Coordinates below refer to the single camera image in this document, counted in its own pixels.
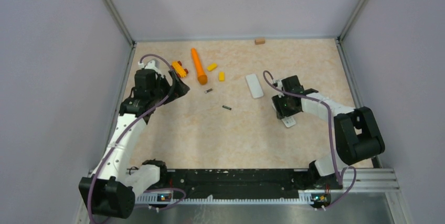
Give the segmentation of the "white air conditioner remote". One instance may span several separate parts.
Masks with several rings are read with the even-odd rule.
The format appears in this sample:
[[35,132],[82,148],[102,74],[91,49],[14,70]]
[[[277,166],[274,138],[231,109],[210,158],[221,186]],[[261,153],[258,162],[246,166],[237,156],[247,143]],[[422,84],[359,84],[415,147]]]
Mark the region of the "white air conditioner remote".
[[286,128],[291,128],[296,125],[296,120],[292,116],[283,118],[281,121],[283,122]]

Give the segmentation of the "white remote with dark screen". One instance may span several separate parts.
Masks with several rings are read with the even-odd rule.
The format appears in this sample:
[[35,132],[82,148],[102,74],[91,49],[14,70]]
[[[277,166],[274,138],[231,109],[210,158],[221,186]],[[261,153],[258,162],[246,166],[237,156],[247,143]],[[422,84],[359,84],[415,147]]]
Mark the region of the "white remote with dark screen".
[[253,99],[258,99],[264,96],[264,92],[256,74],[248,74],[245,76],[245,79]]

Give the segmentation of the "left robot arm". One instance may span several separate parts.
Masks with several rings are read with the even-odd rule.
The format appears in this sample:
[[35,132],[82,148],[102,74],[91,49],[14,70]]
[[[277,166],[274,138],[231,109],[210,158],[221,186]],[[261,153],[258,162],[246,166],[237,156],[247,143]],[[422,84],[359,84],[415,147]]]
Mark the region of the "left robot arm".
[[115,133],[104,156],[91,177],[83,177],[79,182],[90,223],[96,223],[95,216],[126,219],[136,198],[146,189],[150,186],[162,189],[167,185],[168,175],[158,165],[143,165],[133,175],[127,174],[127,168],[136,142],[156,108],[190,90],[175,70],[169,70],[168,74],[171,83],[157,70],[136,72],[135,85],[120,105]]

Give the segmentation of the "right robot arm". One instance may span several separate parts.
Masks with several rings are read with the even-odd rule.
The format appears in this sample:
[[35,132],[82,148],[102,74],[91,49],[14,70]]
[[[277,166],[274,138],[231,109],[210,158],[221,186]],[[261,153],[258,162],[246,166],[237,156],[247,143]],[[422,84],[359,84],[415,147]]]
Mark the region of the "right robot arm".
[[385,151],[383,137],[370,108],[342,105],[315,89],[305,89],[296,75],[267,84],[278,91],[272,97],[278,119],[307,113],[328,123],[330,152],[310,164],[308,182],[312,187],[322,188],[329,182],[329,175],[340,177],[344,168]]

